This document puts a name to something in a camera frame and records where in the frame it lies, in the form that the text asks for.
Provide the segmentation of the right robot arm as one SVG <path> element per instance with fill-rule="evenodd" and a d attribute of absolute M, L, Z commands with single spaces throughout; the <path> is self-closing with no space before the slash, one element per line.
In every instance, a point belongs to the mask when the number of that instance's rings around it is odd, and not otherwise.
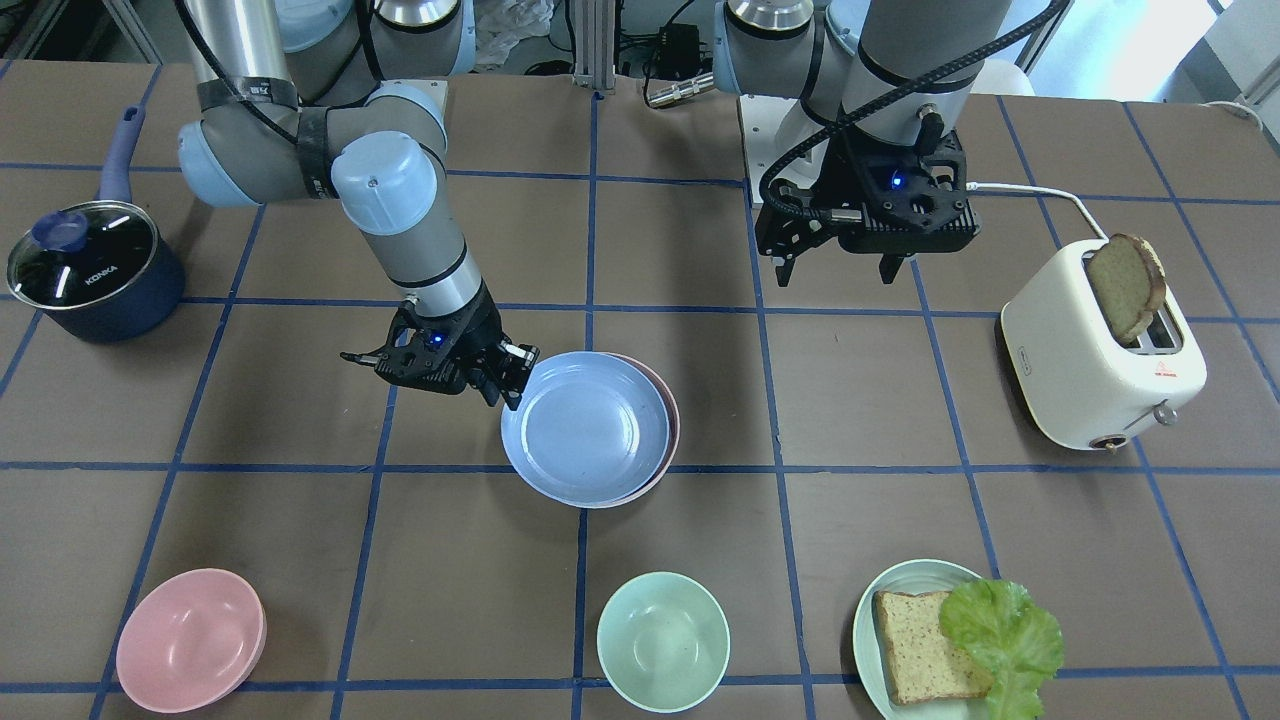
<path fill-rule="evenodd" d="M 178 136 L 191 191 L 214 208 L 335 200 L 402 300 L 379 348 L 343 354 L 385 382 L 475 388 L 516 409 L 538 361 L 503 332 L 447 193 L 448 138 L 422 88 L 384 79 L 352 108 L 308 106 L 273 1 L 178 1 L 201 117 Z"/>

